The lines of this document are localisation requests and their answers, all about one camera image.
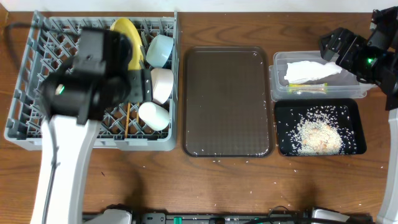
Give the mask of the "rice food scraps pile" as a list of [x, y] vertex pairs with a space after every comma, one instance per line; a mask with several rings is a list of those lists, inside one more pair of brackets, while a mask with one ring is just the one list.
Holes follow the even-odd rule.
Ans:
[[312, 106], [286, 124], [282, 141], [295, 156], [329, 156], [356, 153], [357, 143], [346, 106]]

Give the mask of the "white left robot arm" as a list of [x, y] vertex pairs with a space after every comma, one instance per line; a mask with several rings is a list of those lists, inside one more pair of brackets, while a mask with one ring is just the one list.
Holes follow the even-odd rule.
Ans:
[[130, 70], [125, 34], [85, 28], [78, 53], [40, 84], [42, 158], [32, 223], [81, 223], [88, 165], [104, 112], [151, 101], [147, 69]]

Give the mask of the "white napkin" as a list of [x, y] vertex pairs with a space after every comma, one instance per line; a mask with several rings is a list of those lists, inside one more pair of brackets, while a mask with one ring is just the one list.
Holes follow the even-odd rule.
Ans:
[[290, 84], [303, 84], [335, 75], [341, 71], [342, 68], [335, 62], [321, 64], [318, 62], [301, 61], [287, 64], [287, 73], [284, 79]]

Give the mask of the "dark brown serving tray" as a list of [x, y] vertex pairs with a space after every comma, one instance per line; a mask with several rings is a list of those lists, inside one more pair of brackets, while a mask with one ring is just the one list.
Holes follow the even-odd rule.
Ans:
[[265, 51], [193, 47], [183, 68], [184, 151], [192, 157], [267, 157], [275, 143]]

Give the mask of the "green yellow snack wrapper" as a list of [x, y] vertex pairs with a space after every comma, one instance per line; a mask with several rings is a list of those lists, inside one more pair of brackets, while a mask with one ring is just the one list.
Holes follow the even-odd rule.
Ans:
[[288, 92], [301, 94], [301, 93], [326, 93], [328, 85], [326, 83], [322, 84], [289, 84]]

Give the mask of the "white cup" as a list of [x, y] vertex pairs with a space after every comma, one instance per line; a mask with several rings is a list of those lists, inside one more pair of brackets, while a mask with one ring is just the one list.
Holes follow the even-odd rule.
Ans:
[[169, 112], [153, 102], [141, 104], [138, 114], [141, 120], [154, 131], [161, 131], [170, 123]]

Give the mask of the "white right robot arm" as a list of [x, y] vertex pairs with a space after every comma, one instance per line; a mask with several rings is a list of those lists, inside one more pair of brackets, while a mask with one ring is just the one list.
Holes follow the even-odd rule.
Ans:
[[386, 189], [377, 223], [397, 224], [397, 7], [373, 10], [368, 39], [345, 28], [320, 37], [321, 58], [356, 75], [357, 81], [377, 85], [386, 95], [390, 154]]

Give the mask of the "clear plastic waste bin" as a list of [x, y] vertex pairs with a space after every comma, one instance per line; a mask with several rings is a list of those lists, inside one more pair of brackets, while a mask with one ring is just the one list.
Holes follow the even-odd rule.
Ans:
[[273, 101], [296, 100], [296, 99], [320, 99], [320, 98], [364, 98], [367, 91], [375, 88], [374, 84], [365, 84], [357, 81], [356, 76], [349, 71], [342, 69], [340, 73], [330, 75], [317, 81], [309, 81], [303, 84], [322, 84], [328, 85], [327, 92], [324, 93], [289, 93], [288, 85], [284, 79], [287, 73], [287, 64], [301, 61], [318, 62], [326, 64], [335, 62], [337, 57], [330, 61], [321, 58], [319, 51], [296, 51], [296, 52], [277, 52], [273, 56], [274, 64], [269, 67], [271, 79], [271, 98]]

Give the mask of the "pink bowl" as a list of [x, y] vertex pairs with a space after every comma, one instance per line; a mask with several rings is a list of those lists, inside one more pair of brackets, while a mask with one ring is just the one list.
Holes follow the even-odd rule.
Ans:
[[173, 89], [174, 75], [170, 69], [154, 68], [151, 71], [152, 97], [157, 104], [164, 104]]

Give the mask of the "light blue bowl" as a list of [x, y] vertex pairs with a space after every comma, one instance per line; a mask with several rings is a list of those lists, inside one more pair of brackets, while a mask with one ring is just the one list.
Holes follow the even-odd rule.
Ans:
[[174, 39], [166, 35], [157, 35], [152, 39], [146, 53], [147, 62], [154, 68], [162, 68], [169, 59]]

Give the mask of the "grey plastic dish rack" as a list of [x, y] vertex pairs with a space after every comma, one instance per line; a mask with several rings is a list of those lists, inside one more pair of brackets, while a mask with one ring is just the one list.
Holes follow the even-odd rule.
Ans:
[[[136, 104], [131, 104], [128, 138], [124, 138], [127, 104], [105, 112], [95, 148], [123, 151], [170, 151], [177, 142], [178, 67], [180, 62], [180, 28], [178, 14], [171, 17], [130, 17], [144, 48], [157, 35], [174, 39], [172, 53], [165, 64], [174, 74], [173, 90], [163, 107], [169, 112], [170, 123], [161, 131], [152, 130], [139, 119]], [[61, 33], [31, 29], [28, 34], [16, 87], [7, 116], [4, 137], [29, 151], [42, 148], [40, 125], [44, 116], [39, 108], [39, 85], [49, 72], [55, 71], [68, 57], [78, 52], [78, 39]]]

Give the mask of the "black waste tray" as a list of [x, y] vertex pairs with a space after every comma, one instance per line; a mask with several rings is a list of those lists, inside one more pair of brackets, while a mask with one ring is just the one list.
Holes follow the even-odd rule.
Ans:
[[350, 98], [281, 100], [275, 103], [277, 144], [284, 156], [364, 154], [357, 103]]

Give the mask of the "yellow plate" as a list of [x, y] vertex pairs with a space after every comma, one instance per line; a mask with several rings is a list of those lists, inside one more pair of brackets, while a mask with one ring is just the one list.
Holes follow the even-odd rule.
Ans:
[[128, 69], [141, 69], [140, 61], [144, 61], [144, 56], [141, 51], [142, 41], [135, 25], [129, 19], [122, 17], [113, 22], [110, 29], [126, 35], [131, 41], [132, 59], [129, 62]]

